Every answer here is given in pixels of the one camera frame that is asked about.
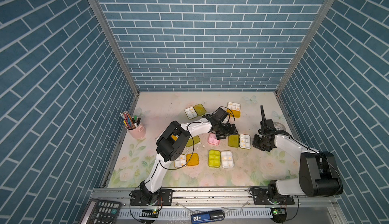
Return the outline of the pink pillbox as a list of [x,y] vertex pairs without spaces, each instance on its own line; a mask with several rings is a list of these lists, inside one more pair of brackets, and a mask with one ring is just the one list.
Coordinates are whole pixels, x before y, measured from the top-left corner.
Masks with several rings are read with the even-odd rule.
[[208,137],[208,143],[214,146],[218,146],[220,144],[220,140],[216,138],[216,134],[211,133]]

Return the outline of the green pillbox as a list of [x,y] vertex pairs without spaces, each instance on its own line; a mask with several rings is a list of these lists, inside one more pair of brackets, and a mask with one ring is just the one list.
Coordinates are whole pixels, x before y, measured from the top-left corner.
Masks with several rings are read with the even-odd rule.
[[219,168],[221,163],[221,152],[218,150],[210,150],[208,156],[208,166]]
[[184,110],[188,119],[194,119],[198,116],[203,116],[207,113],[205,107],[202,104],[197,104]]
[[199,136],[190,137],[187,144],[186,144],[186,147],[191,147],[191,146],[199,143],[200,141],[201,141],[201,139]]
[[245,134],[229,136],[228,145],[234,148],[251,149],[251,137]]

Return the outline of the orange pillbox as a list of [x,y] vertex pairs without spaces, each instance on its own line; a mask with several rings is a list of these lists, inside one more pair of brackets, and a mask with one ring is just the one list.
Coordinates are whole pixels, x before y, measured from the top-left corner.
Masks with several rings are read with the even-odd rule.
[[235,102],[228,102],[226,112],[228,112],[231,116],[235,118],[240,118],[241,116],[240,111],[241,111],[241,104]]
[[197,166],[199,165],[199,155],[198,153],[193,154],[187,154],[187,155],[180,155],[175,161],[174,161],[174,167],[180,168],[183,166]]
[[175,136],[175,135],[171,135],[170,137],[171,137],[174,141],[177,141],[177,139],[178,139],[178,137]]

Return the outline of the clear pillbox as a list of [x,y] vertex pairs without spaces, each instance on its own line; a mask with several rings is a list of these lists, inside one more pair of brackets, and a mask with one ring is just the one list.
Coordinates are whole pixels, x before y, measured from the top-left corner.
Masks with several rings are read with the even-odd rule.
[[235,166],[232,151],[221,151],[221,165],[225,169]]

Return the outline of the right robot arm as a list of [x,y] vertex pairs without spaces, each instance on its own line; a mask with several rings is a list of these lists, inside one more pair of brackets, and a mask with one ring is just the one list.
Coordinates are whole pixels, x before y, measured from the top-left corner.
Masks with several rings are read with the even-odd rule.
[[288,204],[293,196],[331,197],[343,193],[343,182],[335,157],[328,151],[311,148],[275,127],[270,119],[260,122],[254,136],[254,148],[270,152],[280,148],[291,155],[299,167],[298,178],[272,180],[267,185],[266,197],[272,204]]

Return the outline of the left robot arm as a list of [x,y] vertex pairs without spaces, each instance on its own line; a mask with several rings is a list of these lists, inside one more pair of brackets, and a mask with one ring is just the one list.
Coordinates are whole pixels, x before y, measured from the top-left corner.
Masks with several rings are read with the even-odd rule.
[[205,133],[214,133],[217,138],[225,139],[238,135],[234,124],[202,118],[191,123],[171,122],[157,139],[157,156],[150,175],[140,183],[141,199],[151,205],[157,201],[165,174],[172,162],[183,152],[190,138]]

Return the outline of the clear tape roll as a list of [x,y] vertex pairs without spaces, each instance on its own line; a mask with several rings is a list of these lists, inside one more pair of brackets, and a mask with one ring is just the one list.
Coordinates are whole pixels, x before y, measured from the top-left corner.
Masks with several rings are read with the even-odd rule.
[[279,122],[274,122],[274,127],[280,131],[286,131],[286,127]]

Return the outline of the right circuit board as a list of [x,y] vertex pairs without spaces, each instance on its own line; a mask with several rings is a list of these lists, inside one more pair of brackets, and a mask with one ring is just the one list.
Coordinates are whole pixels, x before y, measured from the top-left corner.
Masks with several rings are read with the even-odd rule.
[[271,208],[271,220],[277,224],[283,224],[286,221],[287,213],[284,208]]

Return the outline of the circuit board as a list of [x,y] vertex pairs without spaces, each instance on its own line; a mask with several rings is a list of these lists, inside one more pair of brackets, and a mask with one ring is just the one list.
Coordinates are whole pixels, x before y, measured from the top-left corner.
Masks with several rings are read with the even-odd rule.
[[271,208],[271,220],[277,224],[283,224],[286,221],[287,213],[284,208]]
[[159,217],[159,212],[157,209],[141,209],[139,211],[139,219],[154,221]]

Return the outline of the pink pen cup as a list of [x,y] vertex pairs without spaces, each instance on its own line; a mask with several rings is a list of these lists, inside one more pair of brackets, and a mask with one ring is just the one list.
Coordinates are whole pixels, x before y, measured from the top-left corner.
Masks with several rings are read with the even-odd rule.
[[132,138],[136,140],[141,140],[144,139],[146,136],[146,127],[141,124],[140,126],[132,130],[127,129],[127,132],[132,136]]

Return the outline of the blue black usb device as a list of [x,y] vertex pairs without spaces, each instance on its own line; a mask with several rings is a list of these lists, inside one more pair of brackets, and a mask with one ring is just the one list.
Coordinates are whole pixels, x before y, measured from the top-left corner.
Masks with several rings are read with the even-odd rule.
[[192,214],[190,221],[192,224],[205,224],[222,221],[224,218],[225,212],[223,210],[213,210]]

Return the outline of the coloured pens bundle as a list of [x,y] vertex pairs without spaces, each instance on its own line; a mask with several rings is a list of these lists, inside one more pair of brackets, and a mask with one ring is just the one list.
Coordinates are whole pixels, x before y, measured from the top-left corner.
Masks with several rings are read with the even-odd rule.
[[141,118],[136,115],[131,116],[128,111],[120,113],[120,116],[122,117],[125,127],[128,130],[134,130],[141,124]]

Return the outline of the left circuit board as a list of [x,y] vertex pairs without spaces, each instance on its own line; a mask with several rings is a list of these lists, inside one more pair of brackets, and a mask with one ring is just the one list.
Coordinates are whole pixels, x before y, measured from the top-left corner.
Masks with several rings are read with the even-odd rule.
[[141,209],[139,211],[139,219],[154,221],[159,217],[159,212],[157,209]]

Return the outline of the black calculator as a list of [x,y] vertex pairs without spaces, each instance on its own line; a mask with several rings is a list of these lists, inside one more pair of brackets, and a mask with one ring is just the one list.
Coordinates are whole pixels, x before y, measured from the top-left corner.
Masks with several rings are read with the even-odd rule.
[[115,224],[122,204],[120,202],[90,199],[79,224]]

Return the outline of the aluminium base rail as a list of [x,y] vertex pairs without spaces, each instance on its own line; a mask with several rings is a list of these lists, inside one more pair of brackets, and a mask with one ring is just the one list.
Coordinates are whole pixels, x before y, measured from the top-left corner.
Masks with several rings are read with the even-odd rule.
[[134,188],[96,188],[92,191],[91,198],[120,202],[124,206],[338,207],[333,197],[281,196],[269,194],[265,187],[161,188],[151,201]]

